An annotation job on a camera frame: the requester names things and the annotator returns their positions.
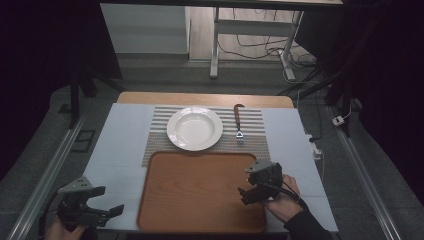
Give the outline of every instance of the striped placemat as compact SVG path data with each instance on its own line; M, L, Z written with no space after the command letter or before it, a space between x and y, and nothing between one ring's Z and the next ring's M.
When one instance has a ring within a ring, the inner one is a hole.
M169 119L177 111L185 107L188 106L157 105L155 107L146 150L143 156L143 167L147 167L150 156L157 151L186 151L175 146L168 139L166 133L166 126ZM239 108L241 131L244 136L244 141L240 144L236 140L237 125L233 108L206 108L214 111L221 118L224 129L221 138L215 145L200 152L251 153L257 159L270 160L261 109Z

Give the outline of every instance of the wooden tray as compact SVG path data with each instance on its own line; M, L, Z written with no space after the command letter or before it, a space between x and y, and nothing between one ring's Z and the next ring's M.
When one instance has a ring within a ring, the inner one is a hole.
M137 224L161 233L258 233L260 204L244 205L237 187L250 188L244 169L252 154L156 152L151 156Z

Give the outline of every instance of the fork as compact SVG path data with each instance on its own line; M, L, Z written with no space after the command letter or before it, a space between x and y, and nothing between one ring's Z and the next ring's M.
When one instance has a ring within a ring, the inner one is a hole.
M242 104L236 104L234 106L234 116L236 118L236 124L237 124L237 134L236 134L236 139L237 139L237 143L243 143L243 133L240 131L240 112L238 110L239 107L244 107L244 105Z

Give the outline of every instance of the human hand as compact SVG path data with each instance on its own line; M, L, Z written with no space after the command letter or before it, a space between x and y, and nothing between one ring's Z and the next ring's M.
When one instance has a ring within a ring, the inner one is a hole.
M77 226L73 232L69 232L58 217L47 230L45 240L79 240L84 233L85 227Z
M283 175L283 181L298 195L300 196L299 188L296 185L296 179L289 175ZM291 191L285 184L283 188ZM262 202L264 205L278 220L283 223L288 222L299 212L303 211L303 208L290 196L280 193L277 198L273 200L266 200Z

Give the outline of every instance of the sleeve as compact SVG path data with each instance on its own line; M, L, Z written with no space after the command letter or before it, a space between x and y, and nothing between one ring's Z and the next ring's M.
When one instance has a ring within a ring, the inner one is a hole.
M309 211L302 211L292 217L284 228L289 230L292 240L328 240L333 239Z

